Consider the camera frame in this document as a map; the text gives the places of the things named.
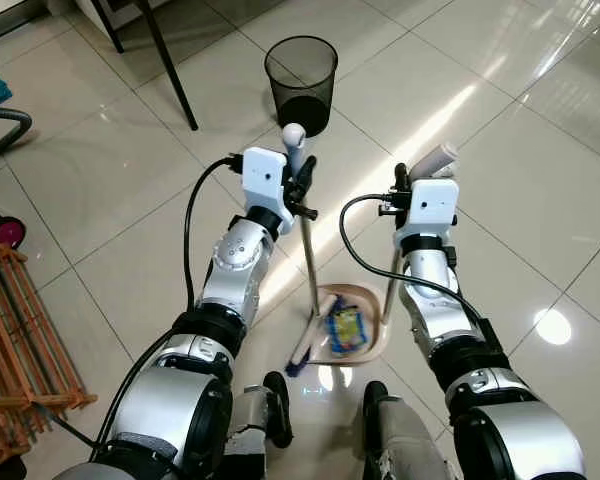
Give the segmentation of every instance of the wooden drying rack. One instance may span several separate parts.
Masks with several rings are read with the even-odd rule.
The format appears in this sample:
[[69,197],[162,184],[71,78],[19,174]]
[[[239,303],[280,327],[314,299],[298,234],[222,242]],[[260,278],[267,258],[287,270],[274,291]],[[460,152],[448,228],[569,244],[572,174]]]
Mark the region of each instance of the wooden drying rack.
[[64,416],[97,400],[85,393],[24,266],[26,255],[0,244],[0,463],[30,450],[50,430],[32,402]]

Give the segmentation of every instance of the wastebasket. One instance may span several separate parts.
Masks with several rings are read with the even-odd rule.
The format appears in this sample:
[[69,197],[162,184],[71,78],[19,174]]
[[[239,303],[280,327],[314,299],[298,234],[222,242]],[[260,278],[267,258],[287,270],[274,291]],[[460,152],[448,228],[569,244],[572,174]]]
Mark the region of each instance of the wastebasket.
[[278,125],[299,123],[313,137],[329,123],[336,50],[325,40],[298,35],[276,43],[264,60]]

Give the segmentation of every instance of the black chair leg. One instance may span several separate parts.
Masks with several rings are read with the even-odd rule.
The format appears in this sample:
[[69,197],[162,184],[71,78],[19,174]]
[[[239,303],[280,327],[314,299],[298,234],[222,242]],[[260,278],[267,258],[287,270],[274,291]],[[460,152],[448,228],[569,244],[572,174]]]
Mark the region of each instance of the black chair leg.
[[96,13],[100,17],[100,20],[102,20],[104,28],[107,31],[107,33],[109,34],[109,38],[111,39],[113,46],[116,48],[116,51],[118,53],[124,53],[124,48],[122,48],[122,43],[120,42],[120,39],[118,38],[118,34],[113,29],[113,25],[111,25],[111,22],[109,21],[109,17],[107,17],[107,14],[105,13],[104,8],[102,8],[102,4],[100,3],[99,0],[91,0],[91,3],[93,4],[93,8],[96,9]]
[[198,124],[196,123],[196,119],[193,116],[193,112],[191,111],[191,106],[189,105],[187,96],[184,93],[182,84],[180,83],[180,79],[178,78],[178,74],[176,73],[176,69],[173,65],[173,61],[171,60],[171,56],[169,55],[167,46],[164,43],[164,38],[162,38],[162,33],[160,32],[160,28],[158,27],[158,24],[156,23],[156,19],[153,16],[153,11],[151,10],[151,7],[149,6],[149,2],[147,0],[136,0],[136,5],[138,6],[140,11],[143,13],[145,18],[147,19],[147,23],[149,24],[149,30],[151,30],[151,35],[153,35],[153,41],[156,44],[158,53],[160,53],[160,57],[162,58],[162,63],[164,64],[165,68],[167,69],[167,74],[169,75],[169,79],[171,80],[173,89],[176,91],[178,100],[180,100],[180,105],[182,105],[182,109],[184,110],[184,114],[187,117],[189,126],[191,127],[191,130],[198,130]]

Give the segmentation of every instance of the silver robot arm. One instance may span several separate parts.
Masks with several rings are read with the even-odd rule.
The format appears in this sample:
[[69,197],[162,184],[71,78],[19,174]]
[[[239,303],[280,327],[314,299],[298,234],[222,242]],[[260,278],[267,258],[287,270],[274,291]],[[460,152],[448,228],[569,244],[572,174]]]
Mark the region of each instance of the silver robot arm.
[[[297,156],[296,150],[289,156]],[[284,400],[271,391],[275,378],[267,388],[265,377],[265,387],[250,388],[235,405],[230,382],[258,310],[260,282],[275,240],[291,231],[294,215],[317,216],[302,205],[315,164],[315,157],[309,157],[292,175],[282,153],[258,147],[244,152],[246,215],[236,216],[214,246],[195,307],[180,315],[174,335],[129,386],[107,447],[92,462],[56,478],[207,478],[227,454],[263,452],[272,416],[284,430]],[[277,435],[270,438],[278,446],[291,439],[290,429]]]
[[[408,176],[399,165],[390,195],[399,192],[408,205],[389,205],[384,212],[397,215],[394,243],[404,274],[460,294],[449,244],[459,190],[450,168],[456,158],[443,145]],[[512,370],[487,319],[426,286],[401,282],[399,297],[412,318],[415,342],[445,392],[466,479],[585,478],[576,437]]]

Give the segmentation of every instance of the vacuum hose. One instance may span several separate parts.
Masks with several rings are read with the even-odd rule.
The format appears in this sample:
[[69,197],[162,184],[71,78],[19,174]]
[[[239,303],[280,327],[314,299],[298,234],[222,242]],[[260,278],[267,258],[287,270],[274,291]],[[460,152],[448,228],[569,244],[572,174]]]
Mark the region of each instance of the vacuum hose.
[[0,155],[11,145],[15,143],[22,135],[24,135],[33,121],[29,114],[21,112],[19,110],[12,110],[10,108],[0,108],[0,118],[5,120],[15,120],[18,122],[9,133],[0,139]]

